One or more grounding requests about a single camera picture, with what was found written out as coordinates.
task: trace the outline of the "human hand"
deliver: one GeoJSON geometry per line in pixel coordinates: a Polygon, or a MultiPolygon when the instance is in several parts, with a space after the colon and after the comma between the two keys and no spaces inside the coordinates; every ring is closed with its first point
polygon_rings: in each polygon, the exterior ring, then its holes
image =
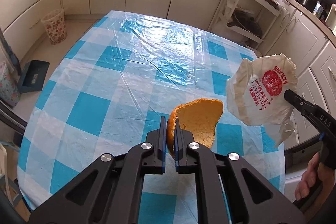
{"type": "Polygon", "coordinates": [[[301,181],[297,185],[294,192],[296,200],[300,200],[301,198],[305,198],[309,195],[310,187],[312,187],[316,182],[316,175],[318,175],[318,178],[322,181],[321,193],[316,198],[313,205],[311,205],[310,208],[305,212],[306,220],[311,219],[318,212],[334,187],[334,170],[326,167],[323,163],[320,163],[316,174],[315,170],[319,163],[319,158],[320,154],[316,153],[309,161],[307,171],[302,174],[301,181]]]}

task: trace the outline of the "red printed logo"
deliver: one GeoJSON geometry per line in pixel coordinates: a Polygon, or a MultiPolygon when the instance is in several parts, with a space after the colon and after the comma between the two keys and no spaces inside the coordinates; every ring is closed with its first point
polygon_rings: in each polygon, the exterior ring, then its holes
{"type": "Polygon", "coordinates": [[[273,71],[268,70],[265,72],[263,78],[261,79],[262,84],[266,88],[266,91],[271,96],[277,96],[282,90],[282,81],[279,75],[273,71]]]}

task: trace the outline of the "chair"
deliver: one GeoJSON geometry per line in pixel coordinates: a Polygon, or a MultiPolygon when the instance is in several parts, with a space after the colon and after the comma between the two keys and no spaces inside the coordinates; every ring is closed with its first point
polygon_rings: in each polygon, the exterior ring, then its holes
{"type": "Polygon", "coordinates": [[[5,182],[5,188],[6,188],[6,195],[9,199],[10,203],[13,205],[13,200],[11,197],[11,193],[9,192],[9,183],[8,183],[8,176],[7,176],[7,151],[3,147],[2,144],[0,144],[0,185],[3,185],[3,181],[5,182]]]}

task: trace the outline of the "frying pan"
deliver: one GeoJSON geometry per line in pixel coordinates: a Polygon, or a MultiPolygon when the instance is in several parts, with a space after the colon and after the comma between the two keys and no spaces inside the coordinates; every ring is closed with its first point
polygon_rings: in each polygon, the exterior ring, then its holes
{"type": "Polygon", "coordinates": [[[263,35],[262,30],[260,29],[258,23],[251,17],[248,13],[235,10],[233,12],[233,21],[227,24],[228,27],[238,26],[246,31],[251,32],[257,37],[261,37],[263,35]]]}

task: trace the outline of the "floral waste bin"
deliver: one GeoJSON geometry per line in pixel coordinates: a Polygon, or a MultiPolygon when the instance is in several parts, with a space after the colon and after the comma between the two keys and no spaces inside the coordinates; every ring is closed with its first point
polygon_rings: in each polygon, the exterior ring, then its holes
{"type": "Polygon", "coordinates": [[[51,11],[41,19],[41,22],[45,27],[52,45],[58,44],[66,39],[68,34],[65,29],[63,9],[51,11]]]}

